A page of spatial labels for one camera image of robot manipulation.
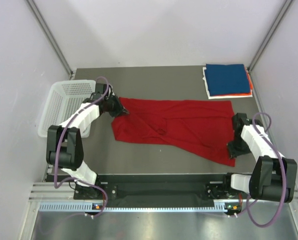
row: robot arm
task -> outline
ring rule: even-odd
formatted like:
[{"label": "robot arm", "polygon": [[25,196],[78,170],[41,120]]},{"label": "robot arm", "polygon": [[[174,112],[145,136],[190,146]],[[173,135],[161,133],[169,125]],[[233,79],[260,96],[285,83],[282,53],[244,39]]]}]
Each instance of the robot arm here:
[{"label": "robot arm", "polygon": [[[252,125],[252,120],[245,113],[238,113],[232,118],[234,128],[234,140],[228,143],[231,157],[252,153],[256,165],[252,175],[229,174],[226,177],[230,188],[251,195],[253,199],[279,202],[282,194],[281,167],[274,150],[263,138],[270,141],[265,133],[262,123],[256,120],[258,134]],[[285,202],[293,199],[295,181],[297,175],[297,163],[293,159],[280,156],[284,163],[287,177],[287,192]]]},{"label": "robot arm", "polygon": [[[94,185],[97,180],[97,174],[92,171],[83,160],[81,133],[86,130],[92,121],[100,117],[104,112],[109,112],[112,117],[128,114],[127,109],[122,106],[119,98],[114,94],[111,87],[102,101],[82,110],[90,103],[100,98],[100,96],[104,94],[105,88],[105,84],[97,83],[95,92],[91,94],[91,97],[85,99],[80,108],[68,120],[58,126],[50,126],[47,134],[46,160],[48,164],[54,165],[60,135],[71,118],[78,114],[65,133],[64,140],[61,144],[58,166],[72,177],[92,185]],[[84,187],[87,186],[79,181],[77,184]]]}]

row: red cloth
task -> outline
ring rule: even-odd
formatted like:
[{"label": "red cloth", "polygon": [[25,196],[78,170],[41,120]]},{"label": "red cloth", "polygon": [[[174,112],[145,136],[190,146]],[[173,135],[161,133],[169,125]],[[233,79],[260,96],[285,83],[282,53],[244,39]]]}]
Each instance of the red cloth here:
[{"label": "red cloth", "polygon": [[112,122],[117,141],[164,144],[234,166],[227,143],[234,138],[230,101],[142,100],[121,97],[129,115]]}]

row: metal floor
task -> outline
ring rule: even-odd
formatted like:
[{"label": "metal floor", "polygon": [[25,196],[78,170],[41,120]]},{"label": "metal floor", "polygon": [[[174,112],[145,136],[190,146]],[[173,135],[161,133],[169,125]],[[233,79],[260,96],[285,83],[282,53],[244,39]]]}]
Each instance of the metal floor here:
[{"label": "metal floor", "polygon": [[[252,207],[256,221],[267,223],[274,215],[278,203],[258,202]],[[71,212],[40,212],[32,240],[298,240],[290,207],[282,208],[272,227],[258,228],[247,213],[238,218],[227,218],[224,213],[176,212],[110,212],[91,220],[75,216],[59,224]]]},{"label": "metal floor", "polygon": [[[202,66],[80,68],[75,79],[94,80],[105,76],[121,97],[152,100],[208,100]],[[235,113],[258,112],[254,98],[231,100]],[[221,165],[183,149],[154,144],[134,144],[114,139],[113,119],[102,115],[92,123],[83,139],[84,160],[99,174],[250,173],[255,165],[251,154],[236,160],[235,167]]]}]

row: wrinkled red cloth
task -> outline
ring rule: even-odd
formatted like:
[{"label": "wrinkled red cloth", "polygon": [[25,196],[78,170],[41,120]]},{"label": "wrinkled red cloth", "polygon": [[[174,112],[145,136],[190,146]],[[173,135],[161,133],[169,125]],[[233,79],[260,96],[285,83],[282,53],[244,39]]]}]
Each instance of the wrinkled red cloth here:
[{"label": "wrinkled red cloth", "polygon": [[129,115],[112,122],[117,141],[182,148],[228,166],[227,143],[234,138],[230,101],[142,100],[121,97]]}]

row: metal corner post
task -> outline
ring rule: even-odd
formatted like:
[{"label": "metal corner post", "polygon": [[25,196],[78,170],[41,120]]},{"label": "metal corner post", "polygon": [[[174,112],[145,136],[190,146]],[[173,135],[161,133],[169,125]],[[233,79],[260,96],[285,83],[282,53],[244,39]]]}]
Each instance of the metal corner post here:
[{"label": "metal corner post", "polygon": [[36,20],[38,21],[39,25],[41,26],[41,29],[45,36],[47,37],[48,41],[50,42],[53,50],[55,51],[56,55],[58,56],[60,62],[62,63],[64,69],[68,72],[68,74],[71,76],[73,71],[70,68],[67,60],[65,59],[58,43],[56,42],[53,34],[51,33],[51,30],[49,29],[47,23],[45,22],[41,12],[39,11],[37,5],[35,4],[34,0],[25,0],[25,2],[28,4],[30,10],[32,11],[33,15],[35,16]]},{"label": "metal corner post", "polygon": [[286,13],[290,9],[290,7],[291,7],[291,5],[294,1],[295,0],[285,0],[284,1],[283,6],[281,7],[281,9],[280,9],[277,17],[275,18],[272,26],[270,27],[270,30],[268,31],[265,38],[263,39],[259,49],[257,50],[257,53],[253,57],[253,59],[250,63],[250,66],[249,66],[249,71],[252,71],[254,69],[255,65],[258,63],[258,61],[259,61],[260,57],[262,56],[264,50],[268,46],[268,44],[271,41],[274,33],[276,32],[276,30],[280,26],[282,20],[284,19]]}]

